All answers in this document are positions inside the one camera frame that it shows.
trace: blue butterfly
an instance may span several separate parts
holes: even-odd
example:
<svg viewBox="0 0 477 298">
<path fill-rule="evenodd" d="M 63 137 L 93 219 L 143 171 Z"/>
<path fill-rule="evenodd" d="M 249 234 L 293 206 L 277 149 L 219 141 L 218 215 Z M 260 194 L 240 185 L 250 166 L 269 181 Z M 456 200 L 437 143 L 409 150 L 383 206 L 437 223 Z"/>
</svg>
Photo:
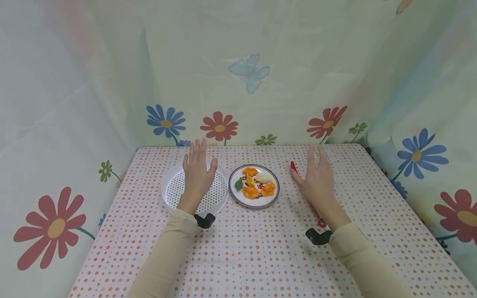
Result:
<svg viewBox="0 0 477 298">
<path fill-rule="evenodd" d="M 254 93 L 259 88 L 262 80 L 270 71 L 269 66 L 263 66 L 257 70 L 257 62 L 259 59 L 260 54 L 252 54 L 247 61 L 240 59 L 228 67 L 231 73 L 245 79 L 245 86 L 249 93 Z"/>
</svg>

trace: polka dot tablecloth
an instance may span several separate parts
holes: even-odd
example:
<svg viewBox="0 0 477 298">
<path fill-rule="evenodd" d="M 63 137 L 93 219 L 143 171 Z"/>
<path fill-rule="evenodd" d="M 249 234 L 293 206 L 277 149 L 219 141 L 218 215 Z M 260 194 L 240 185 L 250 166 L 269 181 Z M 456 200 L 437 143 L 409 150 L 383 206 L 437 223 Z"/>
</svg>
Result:
<svg viewBox="0 0 477 298">
<path fill-rule="evenodd" d="M 338 200 L 416 296 L 474 297 L 476 290 L 357 144 L 325 145 Z M 137 150 L 69 297 L 126 297 L 141 265 L 170 219 L 161 179 L 188 148 Z M 288 172 L 301 175 L 307 146 L 208 148 L 231 173 L 260 164 L 280 182 L 278 200 L 252 210 L 229 197 L 209 230 L 197 231 L 171 297 L 360 297 L 353 278 L 328 245 L 305 231 L 323 231 Z"/>
</svg>

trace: finger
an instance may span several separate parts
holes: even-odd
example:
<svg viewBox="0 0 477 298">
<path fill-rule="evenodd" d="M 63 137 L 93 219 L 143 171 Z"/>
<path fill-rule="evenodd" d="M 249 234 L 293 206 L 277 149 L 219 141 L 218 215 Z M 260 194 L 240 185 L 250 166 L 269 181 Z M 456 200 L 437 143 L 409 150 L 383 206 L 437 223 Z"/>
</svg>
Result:
<svg viewBox="0 0 477 298">
<path fill-rule="evenodd" d="M 184 155 L 184 160 L 182 162 L 182 167 L 184 168 L 184 170 L 187 168 L 187 161 L 189 160 L 189 156 L 186 154 Z"/>
<path fill-rule="evenodd" d="M 199 143 L 199 140 L 196 139 L 196 149 L 194 150 L 194 157 L 192 158 L 194 162 L 199 161 L 199 153 L 200 153 L 200 143 Z"/>
<path fill-rule="evenodd" d="M 206 163 L 206 140 L 202 139 L 202 144 L 200 145 L 200 152 L 199 152 L 199 162 L 202 164 Z"/>
<path fill-rule="evenodd" d="M 216 158 L 213 158 L 212 162 L 210 163 L 210 169 L 208 172 L 208 174 L 212 176 L 212 180 L 215 177 L 215 172 L 217 171 L 217 167 L 218 167 L 218 161 Z"/>
<path fill-rule="evenodd" d="M 295 170 L 293 170 L 292 168 L 290 168 L 289 170 L 290 170 L 290 175 L 293 181 L 295 181 L 295 183 L 298 184 L 298 186 L 300 186 L 303 183 L 303 179 L 301 179 L 298 173 L 295 172 Z"/>
<path fill-rule="evenodd" d="M 189 163 L 192 162 L 192 159 L 194 158 L 194 142 L 190 142 L 190 147 L 189 147 Z"/>
<path fill-rule="evenodd" d="M 315 162 L 315 153 L 313 151 L 313 146 L 308 147 L 308 169 L 312 169 L 316 166 Z"/>
<path fill-rule="evenodd" d="M 318 162 L 318 165 L 328 163 L 325 151 L 323 150 L 323 147 L 321 145 L 318 145 L 318 153 L 320 154 L 320 161 Z"/>
</svg>

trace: wrist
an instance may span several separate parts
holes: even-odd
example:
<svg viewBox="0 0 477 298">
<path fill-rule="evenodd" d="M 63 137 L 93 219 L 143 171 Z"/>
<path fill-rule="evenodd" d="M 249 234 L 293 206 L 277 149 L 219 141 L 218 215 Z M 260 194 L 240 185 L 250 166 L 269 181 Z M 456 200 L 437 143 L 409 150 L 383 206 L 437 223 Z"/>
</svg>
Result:
<svg viewBox="0 0 477 298">
<path fill-rule="evenodd" d="M 320 213 L 332 232 L 351 222 L 351 219 L 335 198 L 326 200 L 324 204 L 312 203 L 312 205 Z"/>
<path fill-rule="evenodd" d="M 177 204 L 177 209 L 180 209 L 190 215 L 195 215 L 197 208 L 199 207 L 200 199 L 197 200 L 190 195 L 183 193 L 180 197 L 179 204 Z"/>
</svg>

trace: red knife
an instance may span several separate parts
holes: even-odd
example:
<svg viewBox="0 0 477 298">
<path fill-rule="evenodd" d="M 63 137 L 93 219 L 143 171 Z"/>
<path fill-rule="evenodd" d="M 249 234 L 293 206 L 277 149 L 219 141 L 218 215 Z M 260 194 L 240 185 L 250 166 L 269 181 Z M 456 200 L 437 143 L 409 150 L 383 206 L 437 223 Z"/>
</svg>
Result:
<svg viewBox="0 0 477 298">
<path fill-rule="evenodd" d="M 296 167 L 296 165 L 293 161 L 290 162 L 290 168 L 298 174 L 297 167 Z M 310 207 L 313 210 L 313 213 L 315 214 L 315 216 L 318 218 L 318 225 L 320 227 L 325 228 L 326 227 L 326 222 L 324 221 L 324 219 L 320 216 L 320 214 L 318 213 L 318 211 L 316 211 L 316 209 L 313 207 L 312 204 L 310 204 Z"/>
</svg>

